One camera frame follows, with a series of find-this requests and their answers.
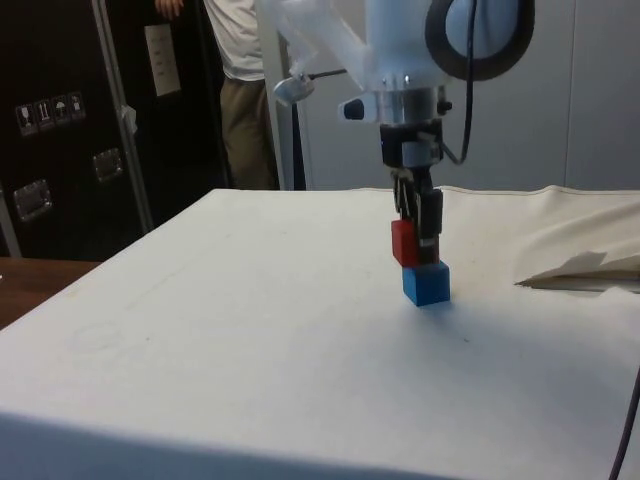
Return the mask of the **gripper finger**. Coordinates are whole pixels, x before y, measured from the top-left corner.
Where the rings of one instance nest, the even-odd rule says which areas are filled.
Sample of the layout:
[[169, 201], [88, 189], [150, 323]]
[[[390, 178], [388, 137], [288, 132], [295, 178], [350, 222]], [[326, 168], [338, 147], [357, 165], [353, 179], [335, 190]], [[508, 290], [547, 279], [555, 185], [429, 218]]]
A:
[[413, 175], [406, 169], [392, 169], [391, 175], [396, 212], [402, 220], [413, 220], [415, 215]]
[[438, 264], [442, 232], [443, 193], [433, 186], [428, 168], [415, 172], [416, 231], [421, 264]]

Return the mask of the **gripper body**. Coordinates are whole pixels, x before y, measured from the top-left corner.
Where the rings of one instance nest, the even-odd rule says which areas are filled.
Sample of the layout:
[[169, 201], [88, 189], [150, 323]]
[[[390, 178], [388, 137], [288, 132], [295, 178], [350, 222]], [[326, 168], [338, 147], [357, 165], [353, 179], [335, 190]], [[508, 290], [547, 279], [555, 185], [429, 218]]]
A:
[[380, 126], [383, 163], [390, 168], [428, 168], [443, 158], [442, 122]]

